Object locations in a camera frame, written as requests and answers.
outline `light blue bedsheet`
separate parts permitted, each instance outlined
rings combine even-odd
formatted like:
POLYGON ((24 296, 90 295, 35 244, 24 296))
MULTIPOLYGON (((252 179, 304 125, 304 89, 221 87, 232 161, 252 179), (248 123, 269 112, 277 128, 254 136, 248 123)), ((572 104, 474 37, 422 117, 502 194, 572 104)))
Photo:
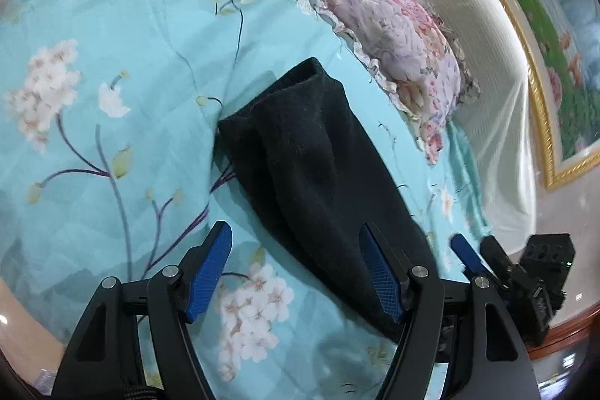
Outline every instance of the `light blue bedsheet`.
MULTIPOLYGON (((350 107, 427 233, 440 274, 457 280, 463 280, 461 265, 448 238, 462 232, 475 244, 490 231, 469 144, 449 124, 440 162, 428 166, 403 116, 307 0, 235 0, 244 19, 236 56, 241 16, 227 1, 3 0, 0 93, 21 113, 0 126, 0 277, 66 343, 103 277, 139 279, 151 256, 184 236, 149 273, 178 262, 223 219, 233 229, 226 271, 248 274, 252 262, 265 262, 294 298, 289 318, 272 323, 278 344, 258 363, 242 360, 230 381, 218 374, 217 304, 191 326, 217 398, 374 398, 393 344, 277 244, 235 179, 211 194, 226 167, 218 152, 213 161, 217 121, 300 61, 317 57, 343 83, 350 107), (77 45, 59 45, 63 40, 77 45), (39 83, 37 67, 49 63, 55 86, 46 87, 42 102, 50 106, 15 102, 39 83), (45 132, 48 111, 58 108, 60 119, 52 118, 45 132), (73 169, 86 172, 48 179, 73 169)), ((219 295, 240 280, 224 278, 219 295)), ((144 350, 155 381, 147 341, 144 350)), ((436 373, 430 398, 437 398, 444 368, 436 373)))

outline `pink floral pillow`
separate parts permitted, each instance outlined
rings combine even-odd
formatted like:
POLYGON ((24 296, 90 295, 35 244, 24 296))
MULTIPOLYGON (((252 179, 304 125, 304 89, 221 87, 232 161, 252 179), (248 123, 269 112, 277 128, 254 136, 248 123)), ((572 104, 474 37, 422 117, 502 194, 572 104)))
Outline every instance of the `pink floral pillow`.
POLYGON ((427 158, 436 163, 442 129, 461 86, 457 59, 436 23, 415 0, 315 0, 394 105, 412 116, 427 158))

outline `blue gripper pad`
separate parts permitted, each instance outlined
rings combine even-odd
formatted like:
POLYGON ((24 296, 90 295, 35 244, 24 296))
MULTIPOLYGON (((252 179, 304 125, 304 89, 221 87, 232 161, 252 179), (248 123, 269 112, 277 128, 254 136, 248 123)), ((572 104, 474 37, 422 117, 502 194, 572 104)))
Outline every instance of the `blue gripper pad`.
POLYGON ((362 259, 364 259, 371 274, 371 281, 377 292, 377 297, 379 297, 383 312, 391 315, 394 322, 400 322, 403 311, 400 305, 398 280, 389 268, 367 225, 361 226, 358 234, 358 246, 361 249, 362 259))
POLYGON ((229 224, 224 223, 191 282, 190 303, 185 309, 185 315, 187 315, 190 323, 194 322, 201 313, 206 312, 208 309, 212 294, 217 287, 217 282, 229 257, 231 246, 231 227, 229 224))
POLYGON ((450 240, 450 248, 456 253, 458 259, 463 262, 467 270, 472 274, 481 273, 484 269, 483 263, 475 250, 467 243, 462 234, 454 234, 450 240))

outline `painting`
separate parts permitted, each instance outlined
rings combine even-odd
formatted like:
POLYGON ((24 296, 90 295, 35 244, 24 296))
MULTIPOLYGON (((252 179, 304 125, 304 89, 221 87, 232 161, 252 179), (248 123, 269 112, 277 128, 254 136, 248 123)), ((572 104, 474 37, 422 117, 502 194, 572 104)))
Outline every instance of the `painting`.
POLYGON ((537 113, 547 187, 600 163, 600 4, 598 0, 517 0, 545 67, 537 113))

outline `bed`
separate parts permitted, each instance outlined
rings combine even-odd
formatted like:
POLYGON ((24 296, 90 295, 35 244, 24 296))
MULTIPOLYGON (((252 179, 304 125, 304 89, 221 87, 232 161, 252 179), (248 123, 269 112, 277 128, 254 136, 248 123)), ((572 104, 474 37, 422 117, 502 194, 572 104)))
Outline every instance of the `bed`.
MULTIPOLYGON (((41 391, 49 391, 64 345, 103 277, 155 273, 226 220, 233 229, 226 271, 277 276, 287 298, 271 324, 271 342, 254 345, 230 368, 228 345, 219 340, 220 302, 242 283, 239 276, 221 279, 211 309, 190 328, 217 398, 376 396, 395 345, 265 231, 214 147, 219 120, 308 57, 343 84, 427 234, 442 277, 464 280, 448 246, 454 233, 476 246, 493 229, 486 212, 502 232, 514 195, 521 198, 517 211, 530 215, 526 183, 498 184, 511 171, 527 182, 530 168, 523 142, 527 60, 498 0, 463 6, 495 13, 494 26, 481 24, 480 31, 462 23, 464 11, 436 0, 464 39, 484 92, 457 115, 460 124, 448 123, 436 165, 428 165, 405 118, 309 0, 235 1, 241 13, 232 0, 2 1, 0 91, 21 90, 49 57, 62 63, 64 93, 52 101, 61 110, 47 133, 32 133, 18 118, 0 126, 0 348, 41 391), (481 36, 490 46, 487 60, 473 46, 481 36), (514 77, 494 85, 498 72, 514 77), (510 107, 486 105, 502 94, 510 107)), ((510 236, 521 224, 506 225, 504 242, 517 249, 522 243, 510 236)), ((140 337, 147 380, 160 384, 147 321, 140 337)), ((439 398, 444 377, 445 366, 436 365, 428 398, 439 398)))

